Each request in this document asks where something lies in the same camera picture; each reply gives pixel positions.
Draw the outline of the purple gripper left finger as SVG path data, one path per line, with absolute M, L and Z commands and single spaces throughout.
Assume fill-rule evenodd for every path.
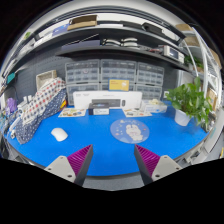
M 45 171 L 82 186 L 93 156 L 93 145 L 88 145 L 73 154 L 57 157 Z

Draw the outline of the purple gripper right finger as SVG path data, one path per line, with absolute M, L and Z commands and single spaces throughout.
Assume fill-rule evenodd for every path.
M 134 146 L 134 155 L 145 185 L 182 169 L 168 155 L 159 156 L 139 145 Z

